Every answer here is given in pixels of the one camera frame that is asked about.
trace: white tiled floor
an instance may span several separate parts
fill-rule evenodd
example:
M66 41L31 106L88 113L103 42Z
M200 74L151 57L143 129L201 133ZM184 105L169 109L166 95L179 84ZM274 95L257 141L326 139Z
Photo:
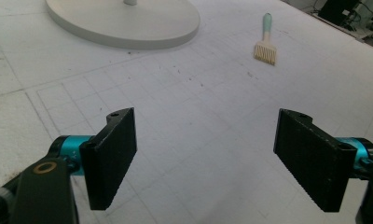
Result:
M323 213L272 152L278 110L373 142L373 49L274 0L191 1L189 43L140 51L64 31L43 1L0 0L0 185L61 134L95 134L135 107L139 151L112 206L81 223L350 224L366 182ZM276 66L252 58L265 12Z

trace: brush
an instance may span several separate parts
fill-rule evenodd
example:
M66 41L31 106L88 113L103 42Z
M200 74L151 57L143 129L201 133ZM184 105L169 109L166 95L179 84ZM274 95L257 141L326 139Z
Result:
M264 63L276 63L276 48L269 42L271 28L271 15L266 13L263 17L263 40L256 43L254 57Z

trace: textured gripper pad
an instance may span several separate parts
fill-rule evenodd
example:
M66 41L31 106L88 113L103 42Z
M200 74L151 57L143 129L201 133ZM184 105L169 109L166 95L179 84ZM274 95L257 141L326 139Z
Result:
M356 149L312 124L312 118L280 109L274 153L324 212L338 212Z

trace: grout line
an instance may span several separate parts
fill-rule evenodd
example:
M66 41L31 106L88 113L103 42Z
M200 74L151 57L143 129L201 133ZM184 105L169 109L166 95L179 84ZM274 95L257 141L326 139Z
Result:
M7 65L9 66L9 68L11 69L11 72L13 74L13 76L16 78L16 80L18 81L18 83L20 84L21 88L23 87L23 85L21 84L21 81L19 80L18 76L16 75L15 73L15 69L13 68L12 64L9 62L9 59L8 57L6 56L6 54L4 53L4 49L1 47L0 45L0 52L3 54L4 58L5 58L5 61L7 62Z
M30 98L29 94L27 94L27 92L25 92L24 94L25 94L26 97L29 99L30 104L32 105L32 107L33 107L33 109L34 109L36 115L38 116L39 120L41 121L42 125L44 126L44 129L45 129L45 131L47 132L49 138L52 139L52 137L50 136L50 133L49 133L49 129L47 128L47 125L46 125L45 122L42 120L41 116L39 115L39 113L38 113L37 109L35 108L35 105L33 104L33 101L32 101L32 99Z

